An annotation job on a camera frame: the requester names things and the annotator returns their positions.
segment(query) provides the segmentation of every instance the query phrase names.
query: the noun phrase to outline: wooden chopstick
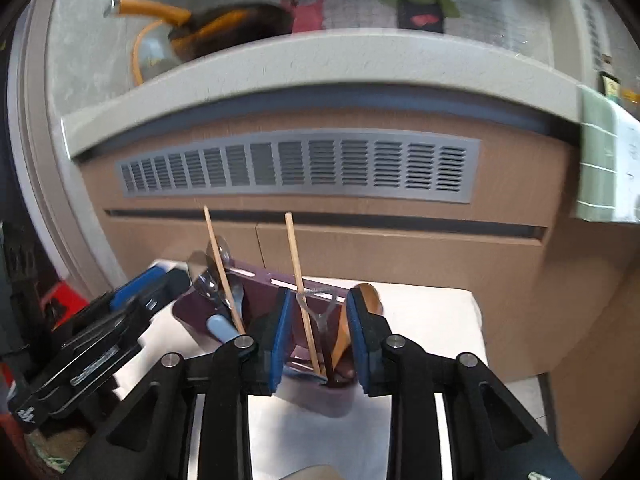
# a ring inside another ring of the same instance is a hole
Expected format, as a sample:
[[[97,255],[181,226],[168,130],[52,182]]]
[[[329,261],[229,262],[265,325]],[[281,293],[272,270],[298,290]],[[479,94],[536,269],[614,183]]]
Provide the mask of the wooden chopstick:
[[[302,270],[300,269],[300,258],[298,257],[298,244],[296,243],[296,232],[293,229],[293,216],[291,213],[285,213],[284,221],[287,225],[287,238],[289,238],[289,251],[291,252],[291,263],[293,264],[293,275],[296,277],[296,287],[299,294],[305,293],[305,285],[302,282]],[[318,354],[316,353],[316,343],[314,342],[314,333],[311,329],[311,319],[309,313],[300,307],[302,313],[302,324],[305,326],[306,344],[309,347],[309,355],[311,357],[311,365],[314,373],[323,375],[320,371],[320,363],[318,362]]]
[[[234,301],[234,295],[231,293],[231,287],[229,281],[226,278],[225,266],[222,264],[222,257],[220,257],[220,249],[218,248],[218,242],[216,241],[216,235],[213,232],[213,225],[211,225],[211,216],[209,215],[209,208],[204,206],[204,218],[207,221],[207,229],[209,230],[209,239],[211,240],[211,249],[213,250],[213,259],[216,261],[216,267],[218,268],[218,274],[220,275],[220,281],[222,282],[222,288],[225,291],[226,300],[229,302],[231,310],[231,317],[234,320],[234,325],[239,333],[245,334],[244,324],[238,314],[236,308],[236,302]]]

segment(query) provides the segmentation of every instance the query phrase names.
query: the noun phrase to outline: pink dress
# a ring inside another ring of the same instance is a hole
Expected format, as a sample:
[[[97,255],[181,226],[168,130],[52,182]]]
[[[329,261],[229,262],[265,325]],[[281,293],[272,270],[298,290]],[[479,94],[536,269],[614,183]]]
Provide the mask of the pink dress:
[[[293,14],[292,32],[310,32],[322,30],[324,22],[324,0],[315,0],[309,5],[292,5],[289,1],[283,1],[282,6]]]

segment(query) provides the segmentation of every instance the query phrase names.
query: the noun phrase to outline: dish towel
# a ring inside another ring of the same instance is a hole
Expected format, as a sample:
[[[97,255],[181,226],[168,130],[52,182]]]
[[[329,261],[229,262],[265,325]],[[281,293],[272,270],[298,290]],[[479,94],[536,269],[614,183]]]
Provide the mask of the dish towel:
[[[580,185],[575,214],[592,222],[640,222],[640,123],[581,87]]]

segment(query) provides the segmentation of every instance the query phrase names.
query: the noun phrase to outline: pink heart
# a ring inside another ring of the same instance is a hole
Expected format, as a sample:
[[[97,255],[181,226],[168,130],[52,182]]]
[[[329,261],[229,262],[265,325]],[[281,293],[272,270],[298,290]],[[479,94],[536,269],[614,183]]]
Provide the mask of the pink heart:
[[[417,16],[412,16],[411,21],[416,27],[424,27],[427,23],[438,23],[440,19],[433,14],[418,14]]]

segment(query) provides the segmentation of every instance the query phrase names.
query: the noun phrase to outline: metal screw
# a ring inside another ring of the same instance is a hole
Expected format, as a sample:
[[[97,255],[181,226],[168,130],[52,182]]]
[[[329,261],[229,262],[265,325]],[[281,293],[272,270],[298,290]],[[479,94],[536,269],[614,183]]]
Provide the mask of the metal screw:
[[[173,368],[180,362],[180,356],[174,352],[171,352],[170,354],[164,354],[160,362],[165,368]]]
[[[460,361],[460,363],[462,363],[463,366],[466,366],[467,368],[473,368],[478,364],[478,358],[475,355],[469,353],[462,354],[458,358],[458,360]]]
[[[254,338],[250,335],[239,335],[234,339],[234,345],[238,348],[249,348],[252,344],[254,344]]]
[[[386,344],[391,346],[391,348],[402,348],[406,343],[404,337],[398,334],[390,335],[386,338]]]

